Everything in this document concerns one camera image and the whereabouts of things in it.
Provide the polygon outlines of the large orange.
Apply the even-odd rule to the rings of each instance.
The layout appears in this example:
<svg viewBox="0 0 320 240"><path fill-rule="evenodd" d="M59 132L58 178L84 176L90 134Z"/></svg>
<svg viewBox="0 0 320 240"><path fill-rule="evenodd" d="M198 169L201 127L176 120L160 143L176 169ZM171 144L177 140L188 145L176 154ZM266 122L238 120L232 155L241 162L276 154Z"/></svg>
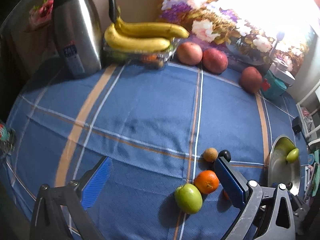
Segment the large orange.
<svg viewBox="0 0 320 240"><path fill-rule="evenodd" d="M194 185L202 194L210 194L219 187L219 179L214 171L205 170L195 178Z"/></svg>

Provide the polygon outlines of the dark plum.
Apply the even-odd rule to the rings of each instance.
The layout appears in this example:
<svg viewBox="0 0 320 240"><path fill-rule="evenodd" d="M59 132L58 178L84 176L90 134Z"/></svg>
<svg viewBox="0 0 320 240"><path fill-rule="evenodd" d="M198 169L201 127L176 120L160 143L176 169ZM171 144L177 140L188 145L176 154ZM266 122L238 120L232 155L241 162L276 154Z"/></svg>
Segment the dark plum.
<svg viewBox="0 0 320 240"><path fill-rule="evenodd" d="M292 187L293 187L293 183L292 182L287 183L286 188L287 188L288 191L290 191L292 189Z"/></svg>
<svg viewBox="0 0 320 240"><path fill-rule="evenodd" d="M231 154L228 150L221 150L218 157L224 157L228 162L231 161Z"/></svg>

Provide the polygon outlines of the brown longan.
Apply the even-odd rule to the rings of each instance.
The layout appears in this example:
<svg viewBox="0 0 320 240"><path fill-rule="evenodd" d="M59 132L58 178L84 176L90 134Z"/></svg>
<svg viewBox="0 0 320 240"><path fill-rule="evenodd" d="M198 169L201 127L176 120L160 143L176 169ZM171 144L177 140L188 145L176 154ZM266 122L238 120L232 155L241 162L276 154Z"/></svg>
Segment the brown longan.
<svg viewBox="0 0 320 240"><path fill-rule="evenodd" d="M212 163L214 162L217 157L218 157L219 153L215 148L207 148L204 152L203 152L203 158L205 161Z"/></svg>

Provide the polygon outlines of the large green jujube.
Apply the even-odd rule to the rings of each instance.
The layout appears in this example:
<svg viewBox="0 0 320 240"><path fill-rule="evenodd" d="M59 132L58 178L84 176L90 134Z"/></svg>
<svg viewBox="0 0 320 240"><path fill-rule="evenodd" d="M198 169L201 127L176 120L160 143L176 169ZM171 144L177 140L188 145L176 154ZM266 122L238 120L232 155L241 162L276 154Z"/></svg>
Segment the large green jujube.
<svg viewBox="0 0 320 240"><path fill-rule="evenodd" d="M202 207L202 195L193 184L186 183L179 186L175 190L174 197L178 207L189 215L198 213Z"/></svg>

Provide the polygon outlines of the black power adapter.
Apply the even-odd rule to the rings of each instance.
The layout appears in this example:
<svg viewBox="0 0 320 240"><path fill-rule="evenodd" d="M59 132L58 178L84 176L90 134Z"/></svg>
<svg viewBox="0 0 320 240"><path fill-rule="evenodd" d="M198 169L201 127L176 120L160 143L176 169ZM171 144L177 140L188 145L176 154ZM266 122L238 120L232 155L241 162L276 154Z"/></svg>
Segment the black power adapter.
<svg viewBox="0 0 320 240"><path fill-rule="evenodd" d="M292 120L292 130L294 132L294 134L298 134L302 131L303 126L302 126L302 122L299 116L295 117Z"/></svg>

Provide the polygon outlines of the blue plaid tablecloth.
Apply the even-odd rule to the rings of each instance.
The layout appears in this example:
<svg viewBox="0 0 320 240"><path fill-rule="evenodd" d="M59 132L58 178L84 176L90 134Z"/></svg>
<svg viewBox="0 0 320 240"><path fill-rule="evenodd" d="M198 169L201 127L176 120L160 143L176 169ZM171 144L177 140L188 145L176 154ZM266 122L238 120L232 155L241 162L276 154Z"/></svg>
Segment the blue plaid tablecloth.
<svg viewBox="0 0 320 240"><path fill-rule="evenodd" d="M228 150L232 166L261 184L281 135L299 148L301 166L308 163L306 144L291 127L293 98L248 94L239 77L172 63L163 70L112 66L74 79L52 57L12 106L7 124L17 141L1 162L1 182L30 218L42 184L66 185L106 155L112 172L88 210L106 239L220 239L239 212L221 189L195 215L174 200L177 187L210 167L205 149Z"/></svg>

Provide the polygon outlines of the white shelf rack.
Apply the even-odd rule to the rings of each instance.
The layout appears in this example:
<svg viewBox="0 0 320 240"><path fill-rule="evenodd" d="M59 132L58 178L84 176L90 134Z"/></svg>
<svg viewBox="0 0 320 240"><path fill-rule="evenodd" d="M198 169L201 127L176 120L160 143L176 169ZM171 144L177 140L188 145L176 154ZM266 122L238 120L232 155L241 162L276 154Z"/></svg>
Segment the white shelf rack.
<svg viewBox="0 0 320 240"><path fill-rule="evenodd" d="M317 105L313 111L307 109L306 103ZM319 148L319 81L314 87L296 104L299 117L302 122L302 135L309 152Z"/></svg>

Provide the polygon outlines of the teal plastic box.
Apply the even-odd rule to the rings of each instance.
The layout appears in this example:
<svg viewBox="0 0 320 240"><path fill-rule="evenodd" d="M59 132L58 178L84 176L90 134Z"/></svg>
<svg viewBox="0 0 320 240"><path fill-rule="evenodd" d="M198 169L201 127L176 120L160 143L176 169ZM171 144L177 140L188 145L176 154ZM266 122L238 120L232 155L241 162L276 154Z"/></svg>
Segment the teal plastic box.
<svg viewBox="0 0 320 240"><path fill-rule="evenodd" d="M260 90L264 98L274 100L287 90L287 86L284 81L275 77L275 75L268 70L263 77L263 83Z"/></svg>

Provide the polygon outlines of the dark red apple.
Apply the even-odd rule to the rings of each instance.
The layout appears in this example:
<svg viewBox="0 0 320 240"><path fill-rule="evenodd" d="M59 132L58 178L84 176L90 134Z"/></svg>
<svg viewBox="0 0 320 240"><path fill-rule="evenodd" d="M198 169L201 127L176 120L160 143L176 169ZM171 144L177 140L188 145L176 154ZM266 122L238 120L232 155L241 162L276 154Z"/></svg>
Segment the dark red apple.
<svg viewBox="0 0 320 240"><path fill-rule="evenodd" d="M247 67L242 71L239 84L248 93L255 94L259 91L263 77L255 67Z"/></svg>

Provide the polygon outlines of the middle red apple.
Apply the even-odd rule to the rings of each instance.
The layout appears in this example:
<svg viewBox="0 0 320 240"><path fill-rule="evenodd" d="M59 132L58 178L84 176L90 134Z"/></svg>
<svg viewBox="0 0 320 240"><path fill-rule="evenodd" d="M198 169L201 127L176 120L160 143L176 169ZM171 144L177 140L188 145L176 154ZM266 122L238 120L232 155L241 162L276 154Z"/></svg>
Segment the middle red apple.
<svg viewBox="0 0 320 240"><path fill-rule="evenodd" d="M206 49L202 57L203 66L213 74L221 74L228 67L228 57L215 48Z"/></svg>

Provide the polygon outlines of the clear plastic fruit tray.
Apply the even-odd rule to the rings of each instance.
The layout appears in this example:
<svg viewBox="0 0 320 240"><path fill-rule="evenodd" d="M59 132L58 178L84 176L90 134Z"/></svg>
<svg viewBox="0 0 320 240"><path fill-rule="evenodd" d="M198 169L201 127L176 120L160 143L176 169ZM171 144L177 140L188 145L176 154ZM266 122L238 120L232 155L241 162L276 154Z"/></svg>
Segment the clear plastic fruit tray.
<svg viewBox="0 0 320 240"><path fill-rule="evenodd" d="M109 45L105 45L104 55L110 63L132 63L140 66L144 65L150 69L162 69L173 59L180 41L180 38L171 38L170 46L166 50L154 53L124 51L121 49L113 49Z"/></svg>

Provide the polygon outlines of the lower yellow banana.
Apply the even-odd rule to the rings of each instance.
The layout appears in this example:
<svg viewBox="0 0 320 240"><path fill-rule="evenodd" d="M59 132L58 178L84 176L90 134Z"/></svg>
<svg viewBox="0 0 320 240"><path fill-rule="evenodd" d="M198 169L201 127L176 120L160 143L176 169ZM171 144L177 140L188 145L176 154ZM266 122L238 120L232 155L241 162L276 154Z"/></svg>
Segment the lower yellow banana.
<svg viewBox="0 0 320 240"><path fill-rule="evenodd" d="M133 52L155 53L166 50L170 46L170 41L166 38L134 38L121 35L117 32L114 23L105 30L104 38L107 45L113 49Z"/></svg>

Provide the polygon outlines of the yellow banana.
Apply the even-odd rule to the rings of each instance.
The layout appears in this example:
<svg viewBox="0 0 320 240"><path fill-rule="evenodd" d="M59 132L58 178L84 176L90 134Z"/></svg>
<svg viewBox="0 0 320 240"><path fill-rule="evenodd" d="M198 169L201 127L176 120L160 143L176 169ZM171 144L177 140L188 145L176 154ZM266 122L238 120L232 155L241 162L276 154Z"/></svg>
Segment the yellow banana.
<svg viewBox="0 0 320 240"><path fill-rule="evenodd" d="M134 38L121 35L117 32L114 23L105 30L104 38L107 45L113 49L133 52L155 53L166 50L170 46L170 41L166 38Z"/></svg>
<svg viewBox="0 0 320 240"><path fill-rule="evenodd" d="M122 34L136 38L188 38L189 32L182 26L162 22L128 23L120 17L115 23L116 29Z"/></svg>

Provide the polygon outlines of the stainless steel thermos jug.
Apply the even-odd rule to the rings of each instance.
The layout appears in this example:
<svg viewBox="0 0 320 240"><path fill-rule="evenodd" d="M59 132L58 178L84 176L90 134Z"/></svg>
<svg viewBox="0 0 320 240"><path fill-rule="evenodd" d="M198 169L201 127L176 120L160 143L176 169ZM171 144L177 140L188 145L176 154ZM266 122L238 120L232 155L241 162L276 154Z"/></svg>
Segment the stainless steel thermos jug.
<svg viewBox="0 0 320 240"><path fill-rule="evenodd" d="M108 0L108 14L116 21L116 0ZM53 0L54 43L75 78L102 69L103 33L93 0Z"/></svg>

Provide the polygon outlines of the pink artificial flower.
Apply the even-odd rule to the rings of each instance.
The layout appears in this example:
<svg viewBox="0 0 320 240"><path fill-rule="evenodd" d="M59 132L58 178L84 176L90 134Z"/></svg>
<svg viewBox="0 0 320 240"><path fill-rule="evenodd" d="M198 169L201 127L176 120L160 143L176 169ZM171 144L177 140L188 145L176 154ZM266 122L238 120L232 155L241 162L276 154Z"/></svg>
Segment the pink artificial flower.
<svg viewBox="0 0 320 240"><path fill-rule="evenodd" d="M36 31L51 22L53 3L54 0L43 0L41 5L34 5L30 9L25 32Z"/></svg>

